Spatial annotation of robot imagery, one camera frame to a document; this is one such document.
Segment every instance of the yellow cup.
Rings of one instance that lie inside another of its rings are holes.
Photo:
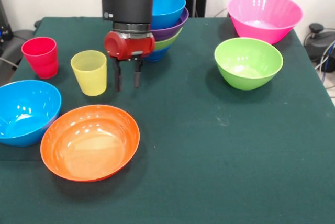
[[[80,89],[87,96],[98,96],[107,88],[107,58],[96,50],[79,52],[71,59],[71,67]]]

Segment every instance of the red robot arm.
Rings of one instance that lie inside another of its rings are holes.
[[[154,37],[150,32],[152,0],[103,0],[103,16],[114,22],[113,31],[105,37],[104,47],[114,59],[116,90],[121,90],[119,62],[125,60],[136,61],[134,85],[139,87],[142,58],[154,50]]]

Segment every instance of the stack of bowls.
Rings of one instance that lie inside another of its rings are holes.
[[[256,89],[281,70],[283,57],[271,44],[301,21],[303,11],[292,0],[231,0],[228,13],[240,38],[217,47],[218,69],[234,88]]]
[[[145,59],[161,60],[177,39],[188,19],[186,0],[153,0],[151,32],[155,38],[154,52]]]

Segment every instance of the plastic bowl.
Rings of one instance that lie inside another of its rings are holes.
[[[151,29],[175,26],[186,5],[186,0],[153,0]]]
[[[158,62],[160,60],[162,60],[162,58],[165,56],[165,54],[168,52],[169,48],[171,46],[162,49],[162,50],[157,50],[154,51],[153,53],[151,53],[149,56],[147,56],[146,58],[144,58],[146,61],[149,62]]]
[[[156,41],[163,41],[170,37],[173,37],[177,32],[183,28],[184,24],[188,20],[188,10],[187,8],[184,8],[184,11],[182,12],[182,15],[180,16],[177,24],[174,27],[168,28],[168,29],[154,29],[151,30],[153,36],[155,37]]]
[[[175,34],[173,37],[170,37],[166,40],[163,40],[163,41],[156,41],[155,42],[155,48],[154,50],[157,51],[157,50],[163,50],[169,46],[171,46],[171,44],[173,44],[173,42],[177,39],[177,37],[179,36],[180,32],[182,32],[183,28],[181,28],[179,30],[179,32],[177,34]]]
[[[303,18],[292,0],[231,0],[228,12],[240,37],[274,44],[283,39]]]
[[[245,91],[266,84],[283,66],[283,57],[275,47],[252,38],[224,41],[214,56],[224,79],[234,88]]]
[[[139,128],[128,113],[113,106],[88,105],[59,117],[44,134],[40,151],[54,174],[93,182],[122,169],[139,142]]]
[[[24,80],[0,87],[0,143],[26,147],[41,141],[58,117],[62,97],[53,85]]]

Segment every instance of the plastic cup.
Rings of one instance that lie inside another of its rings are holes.
[[[80,89],[87,96],[98,96],[107,88],[107,58],[96,50],[79,52],[71,59],[71,67]]]
[[[50,37],[35,37],[26,41],[21,51],[32,70],[41,79],[50,79],[58,71],[57,43]]]

